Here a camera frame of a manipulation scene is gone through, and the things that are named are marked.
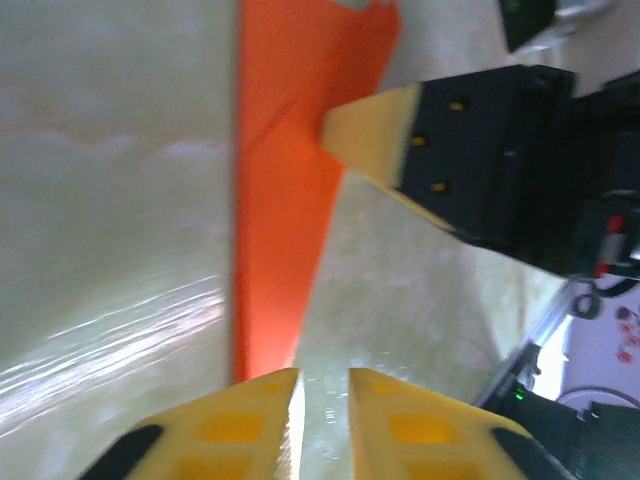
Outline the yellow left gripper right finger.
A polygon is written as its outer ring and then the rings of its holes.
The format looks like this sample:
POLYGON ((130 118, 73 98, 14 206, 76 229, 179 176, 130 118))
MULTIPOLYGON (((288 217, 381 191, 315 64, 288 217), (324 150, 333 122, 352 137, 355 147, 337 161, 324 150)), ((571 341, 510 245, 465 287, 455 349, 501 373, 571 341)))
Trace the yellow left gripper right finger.
POLYGON ((348 383, 354 480, 575 480, 505 417, 368 368, 348 383))

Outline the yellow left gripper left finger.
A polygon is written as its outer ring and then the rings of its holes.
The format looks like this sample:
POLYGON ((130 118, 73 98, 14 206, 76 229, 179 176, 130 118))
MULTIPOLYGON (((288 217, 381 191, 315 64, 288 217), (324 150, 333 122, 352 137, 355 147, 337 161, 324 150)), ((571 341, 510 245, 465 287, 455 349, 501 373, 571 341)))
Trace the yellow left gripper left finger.
POLYGON ((149 416, 77 480, 300 480, 303 376, 285 368, 149 416))

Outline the orange paper sheet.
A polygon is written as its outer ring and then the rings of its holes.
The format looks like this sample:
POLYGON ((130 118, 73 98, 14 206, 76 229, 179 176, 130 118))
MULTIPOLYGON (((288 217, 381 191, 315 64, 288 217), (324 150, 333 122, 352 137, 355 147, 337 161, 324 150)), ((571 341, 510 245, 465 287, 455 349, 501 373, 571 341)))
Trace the orange paper sheet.
POLYGON ((241 0, 233 375, 295 357, 343 168, 318 136, 331 108, 373 94, 401 31, 397 0, 241 0))

